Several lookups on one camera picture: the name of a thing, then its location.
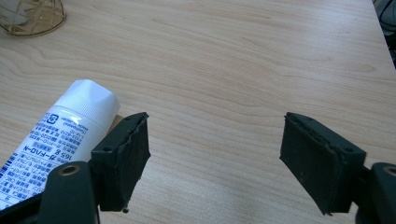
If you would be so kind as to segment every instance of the screw hole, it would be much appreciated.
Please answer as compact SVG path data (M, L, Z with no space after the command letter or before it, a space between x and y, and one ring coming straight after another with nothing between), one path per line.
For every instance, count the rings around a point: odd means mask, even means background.
M344 148L344 151L345 151L345 152L353 152L353 149L350 148L350 147L346 147L346 148Z
M79 166L77 165L69 165L64 167L61 171L59 171L59 175L73 175L79 171Z
M103 151L112 151L113 150L113 147L105 147L105 148L103 148Z

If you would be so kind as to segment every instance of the wooden table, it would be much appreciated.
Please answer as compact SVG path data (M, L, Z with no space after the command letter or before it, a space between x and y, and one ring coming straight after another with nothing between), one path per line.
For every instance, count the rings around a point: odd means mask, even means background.
M103 223L354 223L278 158L288 111L396 162L396 74L369 0L64 0L66 23L0 34L0 163L76 79L146 111L130 212Z

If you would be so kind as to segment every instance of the white tube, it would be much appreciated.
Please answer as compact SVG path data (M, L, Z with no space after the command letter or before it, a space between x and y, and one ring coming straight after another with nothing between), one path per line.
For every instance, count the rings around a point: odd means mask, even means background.
M111 91L90 80L75 81L0 170L0 210L42 192L53 168L88 161L119 109Z

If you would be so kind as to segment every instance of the product label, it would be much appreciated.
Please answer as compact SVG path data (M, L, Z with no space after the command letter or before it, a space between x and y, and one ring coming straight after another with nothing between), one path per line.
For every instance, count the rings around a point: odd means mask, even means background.
M0 210L42 192L53 168L88 161L87 153L77 153L89 132L89 125L82 123L82 118L65 111L43 116L0 171ZM94 146L104 137L100 135ZM89 155L93 147L84 150Z

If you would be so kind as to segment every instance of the tube cap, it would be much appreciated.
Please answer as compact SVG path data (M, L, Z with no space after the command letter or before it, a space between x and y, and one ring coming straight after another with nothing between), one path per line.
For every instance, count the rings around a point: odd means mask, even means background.
M120 110L120 102L113 92L88 79L75 81L55 105L91 119L105 132Z

